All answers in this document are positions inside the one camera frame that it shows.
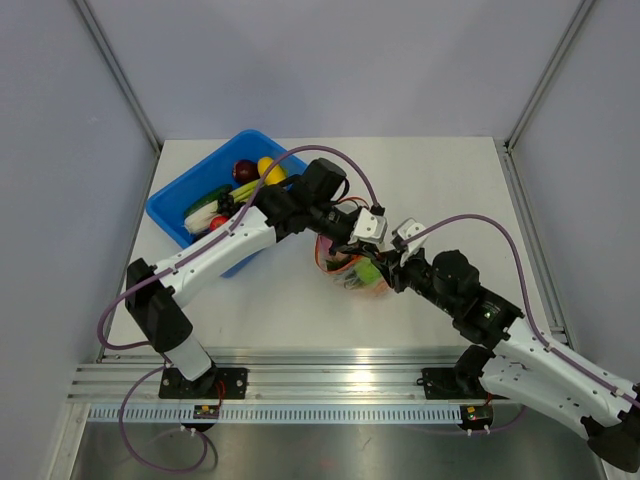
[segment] blue bin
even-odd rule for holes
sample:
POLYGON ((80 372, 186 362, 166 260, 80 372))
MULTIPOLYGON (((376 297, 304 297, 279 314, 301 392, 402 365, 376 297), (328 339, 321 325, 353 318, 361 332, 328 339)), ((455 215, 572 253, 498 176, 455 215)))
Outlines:
MULTIPOLYGON (((276 158, 286 149, 257 130, 244 130, 196 166, 183 173, 147 201, 146 210, 160 228, 178 245, 186 248, 193 243, 193 236, 184 228, 184 212, 198 199, 224 184, 239 187, 231 175, 238 160, 257 162, 262 157, 276 158)), ((307 165, 291 156, 280 164, 288 175, 301 174, 307 165)), ((246 258, 222 276, 235 275, 252 257, 246 258)))

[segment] tabletop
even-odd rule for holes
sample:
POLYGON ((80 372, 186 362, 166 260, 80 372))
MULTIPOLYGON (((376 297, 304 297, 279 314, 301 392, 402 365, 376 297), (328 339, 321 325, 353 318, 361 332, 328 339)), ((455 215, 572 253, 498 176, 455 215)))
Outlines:
MULTIPOLYGON (((407 217, 424 225, 461 213, 483 214, 513 236, 522 257, 535 321, 548 321, 525 250, 494 141, 488 137, 276 139, 285 148, 327 145, 349 155, 371 180, 386 208, 389 231, 407 217)), ((216 150, 225 140, 168 140, 150 194, 216 150)), ((327 154, 298 155, 311 161, 327 154)), ((366 197, 357 175, 345 166, 350 194, 366 197)), ((205 347, 440 348, 467 345, 451 319, 411 291, 378 298, 332 283, 314 261, 315 235, 304 232, 261 252, 231 279, 207 285, 184 311, 205 347)), ((514 260, 501 234, 474 220, 456 222, 428 237, 427 260, 460 249, 480 270, 484 286, 522 308, 514 260)), ((145 213, 131 260, 147 263, 180 247, 145 213)), ((109 341, 144 340, 123 305, 114 315, 109 341)))

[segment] green zucchini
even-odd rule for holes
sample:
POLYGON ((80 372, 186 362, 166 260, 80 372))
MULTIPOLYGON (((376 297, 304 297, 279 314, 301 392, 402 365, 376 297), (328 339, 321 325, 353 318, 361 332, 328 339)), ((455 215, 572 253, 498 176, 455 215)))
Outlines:
POLYGON ((184 218, 187 218, 196 210, 200 210, 205 205, 215 202, 223 193, 229 193, 233 187, 229 184, 216 188, 213 192, 207 193, 204 197, 199 198, 196 202, 184 211, 184 218))

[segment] red tomato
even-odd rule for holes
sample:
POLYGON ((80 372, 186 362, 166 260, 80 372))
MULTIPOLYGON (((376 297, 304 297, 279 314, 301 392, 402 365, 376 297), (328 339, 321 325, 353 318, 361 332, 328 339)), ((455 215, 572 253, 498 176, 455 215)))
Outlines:
POLYGON ((227 223, 228 220, 229 219, 224 215, 218 215, 213 220, 211 220, 211 223, 209 224, 209 230, 213 232, 220 225, 224 225, 225 223, 227 223))

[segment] white wall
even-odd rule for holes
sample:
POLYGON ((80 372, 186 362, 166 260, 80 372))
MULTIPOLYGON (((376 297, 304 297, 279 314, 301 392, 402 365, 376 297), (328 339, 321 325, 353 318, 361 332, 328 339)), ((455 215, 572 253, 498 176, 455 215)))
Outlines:
POLYGON ((0 477, 37 478, 153 164, 71 3, 0 15, 0 477))
POLYGON ((599 2, 516 148, 578 346, 640 381, 640 2, 599 2))
POLYGON ((578 0, 91 0, 163 138, 505 137, 578 0))

